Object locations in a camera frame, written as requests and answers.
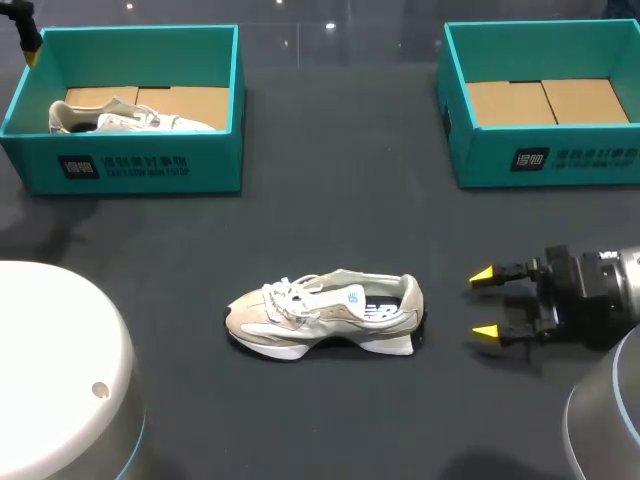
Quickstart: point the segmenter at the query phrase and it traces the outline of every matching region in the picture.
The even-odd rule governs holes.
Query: cardboard
[[[543,80],[542,86],[560,125],[629,123],[606,78]]]
[[[229,89],[218,87],[140,88],[137,105],[146,105],[167,115],[205,123],[216,130],[227,129]]]
[[[64,100],[69,105],[91,108],[105,105],[113,97],[135,103],[137,96],[138,87],[69,88]]]
[[[467,89],[481,127],[556,124],[539,82],[478,82]]]

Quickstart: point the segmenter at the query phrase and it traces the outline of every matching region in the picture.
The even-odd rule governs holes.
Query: table surface
[[[36,18],[41,26],[246,21],[241,195],[32,199],[4,154],[0,162],[0,254],[68,268],[118,306],[162,478],[570,478],[562,411],[602,353],[553,346],[536,349],[532,364],[521,352],[484,359],[470,328],[507,313],[499,299],[470,296],[467,279],[548,245],[638,243],[640,192],[459,190],[434,93],[438,34],[418,28],[452,16],[439,2],[431,2],[439,16],[402,27],[383,21],[384,8],[417,3],[377,0],[378,16],[358,26],[342,15],[352,2],[334,2],[336,30],[345,25],[335,37],[324,23],[335,14],[310,7],[321,2],[301,2],[312,13],[300,8],[279,24],[252,19],[262,7],[249,0],[220,2],[226,10],[209,16],[191,0],[188,18],[169,2],[146,14],[138,7],[147,0],[130,10],[85,3],[44,0]],[[514,4],[534,5],[500,5]],[[563,4],[548,5],[553,17]],[[595,8],[580,5],[561,13]],[[2,27],[0,43],[16,42],[11,24]],[[17,46],[11,52],[0,72],[4,109],[22,69]],[[413,356],[332,344],[283,364],[228,341],[230,301],[284,276],[337,268],[418,279],[428,323]]]

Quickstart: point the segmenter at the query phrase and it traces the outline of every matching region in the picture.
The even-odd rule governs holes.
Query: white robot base
[[[0,480],[149,478],[129,332],[88,280],[0,262]]]

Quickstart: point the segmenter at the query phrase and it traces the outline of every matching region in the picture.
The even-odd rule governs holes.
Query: white sneaker
[[[215,129],[178,115],[160,114],[146,105],[132,105],[118,97],[96,108],[72,107],[60,100],[49,108],[51,133],[196,130]]]
[[[410,355],[424,300],[411,275],[336,270],[266,284],[229,308],[225,324],[236,340],[263,355],[296,360],[328,337],[348,338],[370,352]]]

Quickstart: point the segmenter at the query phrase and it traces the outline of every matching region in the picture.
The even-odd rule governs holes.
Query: shoebox
[[[0,128],[36,195],[236,192],[245,87],[237,26],[44,29]],[[215,131],[49,133],[49,106],[113,96]]]
[[[461,187],[640,183],[635,20],[448,23],[437,94]]]

